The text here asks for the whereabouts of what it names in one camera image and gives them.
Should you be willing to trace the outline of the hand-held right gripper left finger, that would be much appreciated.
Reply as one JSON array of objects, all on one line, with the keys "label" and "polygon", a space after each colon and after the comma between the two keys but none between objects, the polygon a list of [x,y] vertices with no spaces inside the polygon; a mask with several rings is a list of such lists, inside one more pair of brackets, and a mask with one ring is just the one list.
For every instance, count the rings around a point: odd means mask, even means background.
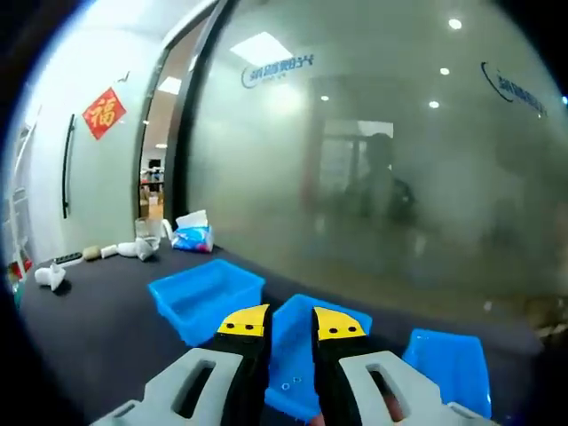
[{"label": "hand-held right gripper left finger", "polygon": [[192,348],[96,425],[258,425],[269,384],[269,304],[227,316],[214,336]]}]

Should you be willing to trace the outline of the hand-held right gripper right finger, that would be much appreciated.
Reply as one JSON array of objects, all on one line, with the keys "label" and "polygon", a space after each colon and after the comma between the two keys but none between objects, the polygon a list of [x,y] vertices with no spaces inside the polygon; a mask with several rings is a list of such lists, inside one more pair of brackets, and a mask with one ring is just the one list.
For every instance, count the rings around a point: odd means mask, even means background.
[{"label": "hand-held right gripper right finger", "polygon": [[314,389],[323,425],[486,425],[391,351],[377,351],[350,315],[312,308]]}]

